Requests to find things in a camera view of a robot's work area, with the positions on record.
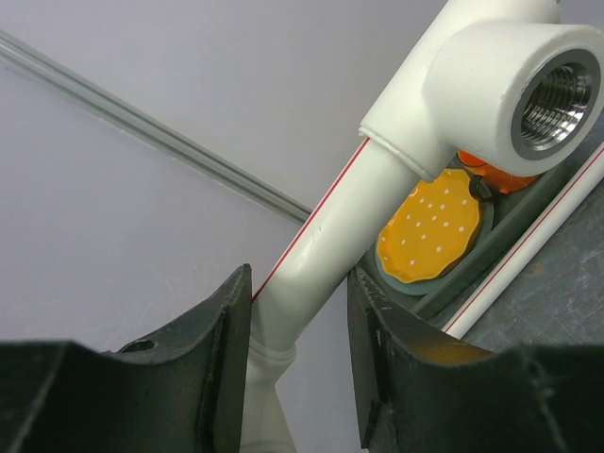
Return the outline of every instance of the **white wall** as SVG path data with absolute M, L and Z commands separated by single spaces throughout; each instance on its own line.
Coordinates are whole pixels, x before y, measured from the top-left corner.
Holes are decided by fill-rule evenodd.
M 313 207 L 445 0 L 0 0 L 0 28 Z
M 298 229 L 1 65 L 0 99 L 0 341 L 115 350 L 244 262 L 258 288 Z M 340 290 L 279 382 L 301 453 L 359 451 L 345 311 Z
M 601 0 L 561 0 L 562 21 L 604 29 L 604 2 Z

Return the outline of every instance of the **internal thread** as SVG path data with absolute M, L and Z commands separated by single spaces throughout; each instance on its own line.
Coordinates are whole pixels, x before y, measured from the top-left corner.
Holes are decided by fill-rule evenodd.
M 579 125 L 592 93 L 584 66 L 564 64 L 549 73 L 530 95 L 522 115 L 520 135 L 533 151 L 562 142 Z

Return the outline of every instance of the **gray tray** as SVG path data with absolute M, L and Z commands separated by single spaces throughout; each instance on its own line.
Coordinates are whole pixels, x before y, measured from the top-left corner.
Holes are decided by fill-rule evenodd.
M 491 232 L 424 296 L 403 294 L 384 281 L 376 264 L 375 243 L 361 258 L 359 266 L 396 304 L 429 321 L 469 285 L 486 277 L 486 272 L 516 243 L 571 175 L 568 166 L 562 164 L 523 191 L 496 199 Z

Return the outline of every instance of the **ppr pipe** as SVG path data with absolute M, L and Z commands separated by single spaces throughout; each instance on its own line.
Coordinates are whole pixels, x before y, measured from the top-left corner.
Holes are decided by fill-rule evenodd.
M 417 182 L 435 179 L 458 149 L 533 176 L 577 148 L 604 105 L 604 37 L 559 20 L 556 0 L 449 0 L 260 288 L 248 370 L 277 381 L 296 339 Z
M 458 339 L 463 337 L 603 178 L 604 143 L 585 161 L 495 269 L 484 278 L 446 323 L 443 332 Z

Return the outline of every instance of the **orange plastic part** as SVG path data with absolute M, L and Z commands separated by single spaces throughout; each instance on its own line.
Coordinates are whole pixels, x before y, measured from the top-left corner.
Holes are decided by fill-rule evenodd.
M 469 172 L 474 175 L 482 176 L 485 183 L 501 193 L 521 191 L 537 179 L 537 176 L 520 177 L 509 175 L 495 168 L 493 165 L 488 164 L 484 160 L 475 158 L 462 150 L 458 152 L 458 157 Z
M 463 258 L 482 220 L 469 184 L 465 171 L 447 169 L 432 184 L 417 185 L 377 240 L 386 274 L 403 283 L 431 280 Z

